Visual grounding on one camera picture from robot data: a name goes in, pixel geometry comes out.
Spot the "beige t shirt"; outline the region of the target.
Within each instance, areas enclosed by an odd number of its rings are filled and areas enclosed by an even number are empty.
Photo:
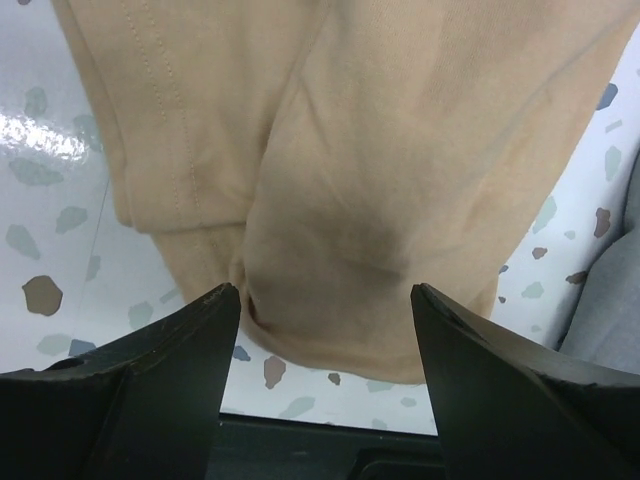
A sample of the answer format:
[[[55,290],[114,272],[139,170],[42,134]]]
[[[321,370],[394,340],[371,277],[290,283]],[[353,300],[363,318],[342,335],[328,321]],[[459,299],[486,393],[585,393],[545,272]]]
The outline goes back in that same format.
[[[428,283],[488,315],[635,1],[58,1],[119,221],[288,361],[424,379]]]

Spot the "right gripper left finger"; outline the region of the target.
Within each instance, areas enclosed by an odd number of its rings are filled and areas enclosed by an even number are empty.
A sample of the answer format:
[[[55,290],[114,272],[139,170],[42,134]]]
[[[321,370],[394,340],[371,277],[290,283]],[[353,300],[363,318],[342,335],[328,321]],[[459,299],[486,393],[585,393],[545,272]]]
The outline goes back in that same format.
[[[239,326],[223,284],[84,354],[1,377],[5,479],[202,479]]]

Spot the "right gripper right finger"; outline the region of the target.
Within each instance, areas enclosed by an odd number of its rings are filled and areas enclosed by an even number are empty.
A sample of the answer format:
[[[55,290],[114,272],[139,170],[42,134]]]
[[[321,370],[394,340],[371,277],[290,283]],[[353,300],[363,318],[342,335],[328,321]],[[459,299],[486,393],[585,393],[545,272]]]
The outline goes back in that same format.
[[[543,347],[426,284],[411,303],[448,478],[638,478],[637,375]]]

